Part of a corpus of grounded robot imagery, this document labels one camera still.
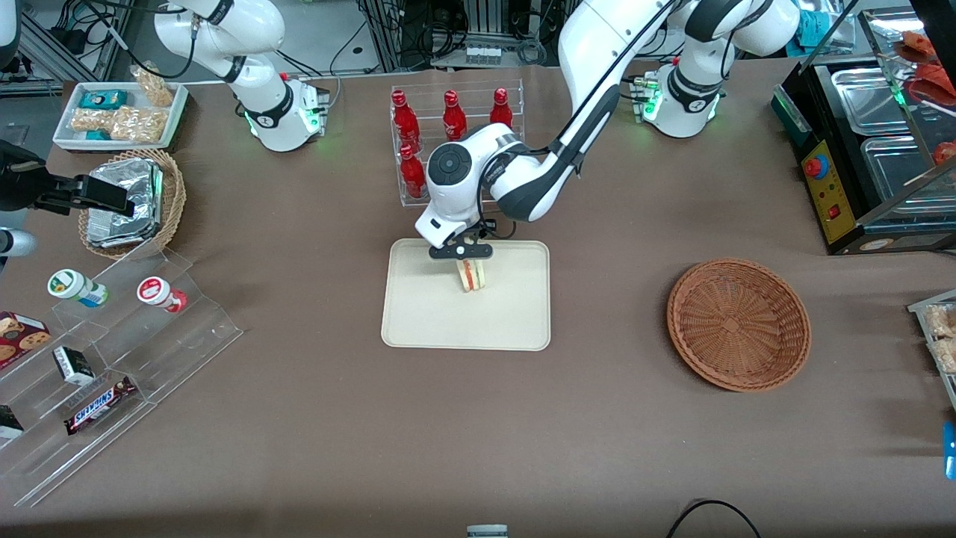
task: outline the red button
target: red button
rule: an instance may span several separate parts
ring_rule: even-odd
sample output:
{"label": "red button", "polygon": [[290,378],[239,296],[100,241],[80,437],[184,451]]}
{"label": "red button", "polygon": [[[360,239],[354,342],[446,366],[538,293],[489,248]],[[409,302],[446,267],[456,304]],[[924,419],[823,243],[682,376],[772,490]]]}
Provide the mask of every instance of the red button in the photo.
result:
{"label": "red button", "polygon": [[819,159],[811,159],[803,166],[803,171],[810,177],[819,177],[820,172],[823,171],[823,163]]}

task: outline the wicker basket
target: wicker basket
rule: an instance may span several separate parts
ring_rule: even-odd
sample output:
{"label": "wicker basket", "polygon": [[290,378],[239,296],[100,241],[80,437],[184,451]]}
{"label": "wicker basket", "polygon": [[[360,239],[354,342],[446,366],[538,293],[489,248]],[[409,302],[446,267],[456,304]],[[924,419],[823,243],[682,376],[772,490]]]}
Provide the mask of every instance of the wicker basket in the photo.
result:
{"label": "wicker basket", "polygon": [[704,379],[759,392],[790,381],[810,353],[810,319],[787,283],[766,267],[722,258],[687,271],[670,293],[667,330]]}
{"label": "wicker basket", "polygon": [[[163,169],[163,216],[160,231],[152,239],[154,244],[162,248],[172,240],[176,234],[176,230],[179,228],[180,218],[183,217],[183,207],[185,206],[185,183],[183,182],[183,175],[179,172],[176,161],[161,149],[133,149],[124,151],[110,159],[109,162],[115,163],[116,161],[124,161],[138,157],[152,159]],[[86,226],[89,221],[89,211],[83,210],[79,212],[79,240],[83,241],[83,245],[90,252],[111,259],[120,259],[126,253],[139,246],[138,244],[133,244],[110,247],[108,249],[95,247],[86,239]]]}

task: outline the clear acrylic rack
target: clear acrylic rack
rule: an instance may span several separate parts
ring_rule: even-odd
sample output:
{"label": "clear acrylic rack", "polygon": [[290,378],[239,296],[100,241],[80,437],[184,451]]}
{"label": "clear acrylic rack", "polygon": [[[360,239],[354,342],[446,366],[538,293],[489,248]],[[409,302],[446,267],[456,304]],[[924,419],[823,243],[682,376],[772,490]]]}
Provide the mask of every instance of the clear acrylic rack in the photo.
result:
{"label": "clear acrylic rack", "polygon": [[[448,141],[445,135],[445,92],[455,90],[458,93],[458,102],[465,111],[468,120],[468,131],[489,124],[491,108],[494,106],[494,91],[498,88],[508,90],[509,105],[514,119],[511,130],[522,142],[525,141],[525,86],[521,78],[505,80],[487,80],[479,82],[448,82],[439,84],[409,84],[392,86],[392,91],[403,90],[408,98],[408,105],[418,117],[419,129],[422,131],[422,151],[419,158],[425,165],[427,173],[428,156],[436,147]],[[399,130],[395,126],[395,106],[389,108],[389,122],[392,125],[392,144],[395,150],[395,169],[399,180],[399,198],[405,207],[425,206],[429,198],[413,198],[408,195],[405,183],[402,181],[402,140]]]}
{"label": "clear acrylic rack", "polygon": [[[53,339],[0,370],[0,404],[24,428],[16,439],[0,438],[0,478],[17,506],[42,501],[242,335],[200,291],[190,266],[170,250],[143,244],[93,277],[109,289],[107,303],[58,303],[43,319]],[[186,308],[170,314],[140,302],[137,286],[150,276],[184,291]],[[53,358],[60,346],[82,352],[97,378],[83,387],[64,382]],[[138,390],[68,436],[63,421],[124,377]]]}

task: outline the control panel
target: control panel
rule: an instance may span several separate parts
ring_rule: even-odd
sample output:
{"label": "control panel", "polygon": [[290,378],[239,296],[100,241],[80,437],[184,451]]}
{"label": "control panel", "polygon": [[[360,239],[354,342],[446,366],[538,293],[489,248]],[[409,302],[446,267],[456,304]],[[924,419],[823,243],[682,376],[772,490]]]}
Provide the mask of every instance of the control panel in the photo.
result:
{"label": "control panel", "polygon": [[807,188],[814,200],[816,218],[820,221],[827,243],[833,244],[857,227],[843,184],[827,142],[823,141],[801,163]]}

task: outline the bottle rack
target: bottle rack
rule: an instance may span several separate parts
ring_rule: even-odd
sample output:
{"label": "bottle rack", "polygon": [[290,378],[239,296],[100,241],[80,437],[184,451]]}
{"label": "bottle rack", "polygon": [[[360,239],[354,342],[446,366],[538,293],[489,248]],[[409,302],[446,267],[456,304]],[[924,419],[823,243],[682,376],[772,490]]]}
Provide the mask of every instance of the bottle rack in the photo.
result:
{"label": "bottle rack", "polygon": [[[514,115],[511,129],[522,142],[525,140],[525,87],[521,78],[506,80],[491,80],[482,82],[449,82],[442,84],[411,84],[407,86],[392,86],[392,91],[403,90],[408,98],[408,105],[418,116],[419,128],[422,131],[422,151],[418,157],[428,174],[428,156],[436,147],[448,141],[445,136],[445,92],[458,92],[458,101],[465,111],[468,120],[468,131],[489,124],[489,115],[494,106],[494,90],[505,88],[508,90],[509,105]],[[392,126],[392,144],[395,151],[395,170],[399,181],[399,199],[405,207],[420,207],[428,204],[428,196],[413,198],[408,195],[405,183],[402,180],[402,140],[399,130],[395,126],[395,106],[389,108],[389,123]],[[485,193],[485,202],[490,202]]]}

